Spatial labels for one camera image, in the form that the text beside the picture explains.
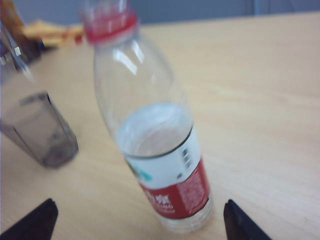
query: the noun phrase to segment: blurry background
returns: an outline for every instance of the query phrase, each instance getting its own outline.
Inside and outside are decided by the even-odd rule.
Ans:
[[[79,23],[81,0],[14,0],[25,23]],[[320,10],[320,0],[131,0],[142,23],[292,13]]]

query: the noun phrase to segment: plastic water bottle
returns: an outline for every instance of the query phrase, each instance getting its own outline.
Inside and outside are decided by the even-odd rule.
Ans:
[[[212,196],[186,96],[138,31],[125,0],[88,4],[97,102],[105,124],[161,223],[186,233],[208,220]]]

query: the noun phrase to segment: bottle base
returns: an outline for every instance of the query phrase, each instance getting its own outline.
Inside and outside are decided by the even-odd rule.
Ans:
[[[186,217],[183,219],[171,219],[164,216],[156,214],[159,218],[161,224],[168,230],[179,233],[185,234],[190,232],[195,232],[202,228],[210,218],[211,211],[213,206],[213,197],[211,193],[209,194],[208,201],[206,202],[205,206],[198,211],[196,214]]]

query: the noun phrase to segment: wood grain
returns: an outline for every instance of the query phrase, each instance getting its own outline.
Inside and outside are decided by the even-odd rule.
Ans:
[[[48,90],[79,153],[45,169],[2,137],[1,230],[53,198],[54,240],[226,239],[231,198],[273,239],[319,239],[319,22],[314,12],[143,26],[188,94],[213,191],[210,222],[186,235],[162,228],[112,142],[94,96],[92,49],[45,54],[30,66],[30,91]],[[2,99],[25,85],[13,75]]]

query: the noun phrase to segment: bottle neck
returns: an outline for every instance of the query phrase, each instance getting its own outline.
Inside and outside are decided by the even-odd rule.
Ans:
[[[134,29],[127,30],[125,32],[121,32],[112,38],[108,38],[106,40],[102,40],[100,42],[95,43],[94,49],[100,50],[105,48],[116,48],[121,45],[125,45],[130,42],[132,39],[135,39],[139,36],[139,28],[135,27]]]

